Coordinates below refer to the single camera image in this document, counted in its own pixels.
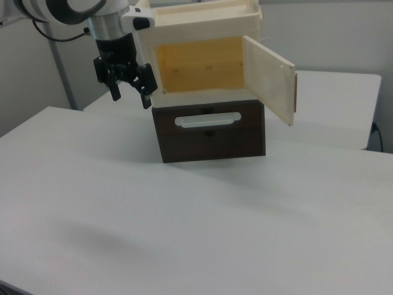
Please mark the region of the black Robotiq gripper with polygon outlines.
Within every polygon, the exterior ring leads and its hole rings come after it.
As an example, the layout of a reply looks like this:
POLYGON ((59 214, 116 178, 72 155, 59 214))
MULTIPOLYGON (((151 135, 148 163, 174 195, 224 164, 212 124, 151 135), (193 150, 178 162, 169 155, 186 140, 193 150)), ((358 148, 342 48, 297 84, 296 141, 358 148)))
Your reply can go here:
POLYGON ((93 64, 97 80, 110 90, 112 99, 121 98, 117 81, 129 82, 141 95, 143 108, 149 109, 156 80, 150 64, 138 65, 133 34, 113 40, 96 40, 96 45, 99 57, 93 60, 93 64))

